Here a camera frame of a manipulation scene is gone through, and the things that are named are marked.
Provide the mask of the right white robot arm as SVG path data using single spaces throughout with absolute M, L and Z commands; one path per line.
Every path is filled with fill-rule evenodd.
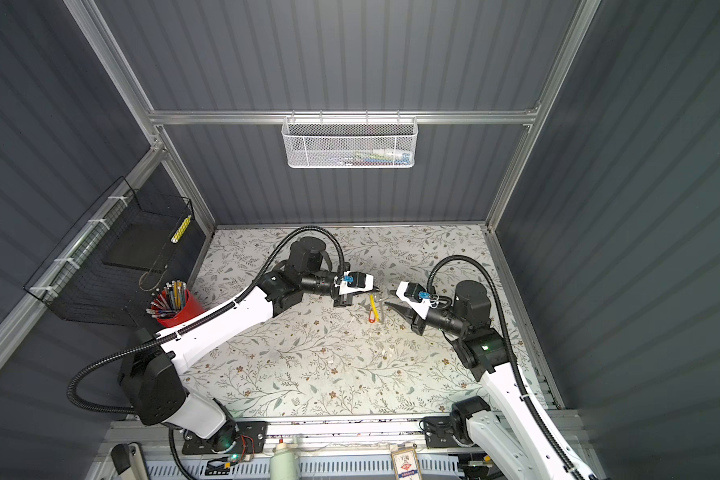
M 452 297 L 428 293 L 402 281 L 387 305 L 422 334 L 430 327 L 445 335 L 460 362 L 486 391 L 453 404 L 454 438 L 488 454 L 507 479 L 596 479 L 531 395 L 510 358 L 504 337 L 492 327 L 487 288 L 476 281 L 457 284 Z

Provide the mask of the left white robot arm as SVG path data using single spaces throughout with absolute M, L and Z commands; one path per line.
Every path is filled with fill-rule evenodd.
M 185 386 L 181 376 L 202 357 L 251 327 L 299 304 L 305 294 L 326 296 L 336 307 L 356 294 L 376 290 L 373 275 L 335 266 L 322 240 L 305 236 L 290 246 L 287 259 L 253 282 L 242 300 L 229 300 L 187 322 L 137 336 L 139 343 L 163 343 L 123 360 L 118 382 L 142 424 L 183 429 L 228 449 L 240 436 L 236 421 L 215 399 Z

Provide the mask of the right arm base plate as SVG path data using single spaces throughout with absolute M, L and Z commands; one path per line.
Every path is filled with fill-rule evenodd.
M 425 416 L 418 426 L 428 448 L 468 448 L 474 445 L 465 421 L 458 415 Z

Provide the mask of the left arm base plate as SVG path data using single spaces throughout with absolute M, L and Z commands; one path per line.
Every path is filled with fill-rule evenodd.
M 269 424 L 264 421 L 242 421 L 223 426 L 219 433 L 203 439 L 193 432 L 183 434 L 184 455 L 254 455 L 263 452 Z

